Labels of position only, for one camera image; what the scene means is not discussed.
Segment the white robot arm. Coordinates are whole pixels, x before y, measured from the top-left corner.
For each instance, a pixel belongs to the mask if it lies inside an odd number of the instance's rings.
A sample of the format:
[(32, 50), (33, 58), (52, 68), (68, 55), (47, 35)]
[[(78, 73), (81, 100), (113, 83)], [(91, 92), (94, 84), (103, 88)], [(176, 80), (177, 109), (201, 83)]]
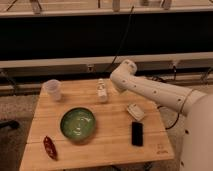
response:
[(110, 75), (120, 92), (129, 90), (186, 116), (179, 171), (213, 171), (213, 94), (135, 76), (124, 60)]

